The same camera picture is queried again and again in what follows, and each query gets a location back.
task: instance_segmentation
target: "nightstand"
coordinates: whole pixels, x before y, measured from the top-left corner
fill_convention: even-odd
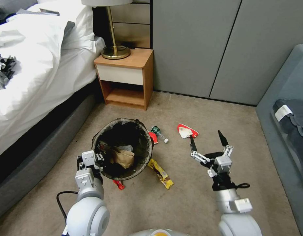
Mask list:
[[[147,109],[153,91],[153,50],[132,49],[131,55],[94,60],[106,104]]]

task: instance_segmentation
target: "gray cabinet door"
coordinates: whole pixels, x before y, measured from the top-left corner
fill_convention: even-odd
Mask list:
[[[256,105],[303,44],[303,0],[243,0],[210,98]]]
[[[153,1],[155,89],[209,96],[239,3]]]

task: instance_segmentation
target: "yellow snack wrapper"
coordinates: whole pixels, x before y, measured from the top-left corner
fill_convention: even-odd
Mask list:
[[[169,189],[173,185],[173,181],[171,178],[168,176],[168,174],[164,171],[164,169],[161,168],[161,166],[158,165],[158,163],[154,159],[150,159],[148,166],[152,168],[156,173],[157,176],[159,177],[161,183]]]

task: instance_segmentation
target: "beige carpet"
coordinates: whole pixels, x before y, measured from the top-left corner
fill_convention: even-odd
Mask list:
[[[155,145],[153,157],[174,185],[167,190],[150,168],[124,181],[123,191],[104,178],[104,200],[111,212],[105,236],[155,227],[193,236],[219,235],[220,213],[212,180],[206,169],[190,157],[189,140],[179,136],[178,123],[200,133],[195,142],[203,154],[222,149],[218,129],[234,146],[231,178],[236,184],[251,184],[238,193],[250,198],[252,216],[264,236],[299,235],[255,108],[154,92],[147,111],[98,105],[49,174],[0,219],[0,236],[61,235],[65,224],[55,196],[60,191],[76,190],[76,156],[89,150],[92,137],[119,117],[139,119],[148,128],[158,125],[162,129],[170,142]],[[66,211],[75,199],[73,194],[61,197]]]

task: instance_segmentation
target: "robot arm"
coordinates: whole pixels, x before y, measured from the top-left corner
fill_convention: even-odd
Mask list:
[[[102,177],[93,150],[82,153],[75,175],[77,202],[69,210],[66,228],[69,236],[101,236],[106,230],[110,212],[103,201]]]
[[[257,222],[248,213],[252,204],[248,198],[241,198],[237,194],[238,188],[248,188],[248,183],[235,185],[229,176],[232,161],[230,155],[233,146],[229,146],[227,139],[218,131],[223,146],[222,152],[202,155],[197,152],[194,139],[191,136],[191,157],[202,166],[208,168],[207,173],[213,179],[213,191],[216,193],[217,206],[223,214],[219,223],[222,236],[261,236]]]

